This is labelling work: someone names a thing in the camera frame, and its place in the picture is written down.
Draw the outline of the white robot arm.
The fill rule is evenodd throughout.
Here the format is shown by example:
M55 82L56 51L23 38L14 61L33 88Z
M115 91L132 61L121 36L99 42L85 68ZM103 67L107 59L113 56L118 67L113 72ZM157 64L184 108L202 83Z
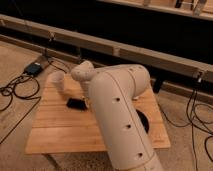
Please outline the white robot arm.
M161 162L133 105L150 84L138 64L96 68L84 61L71 70L97 120L116 171L163 171Z

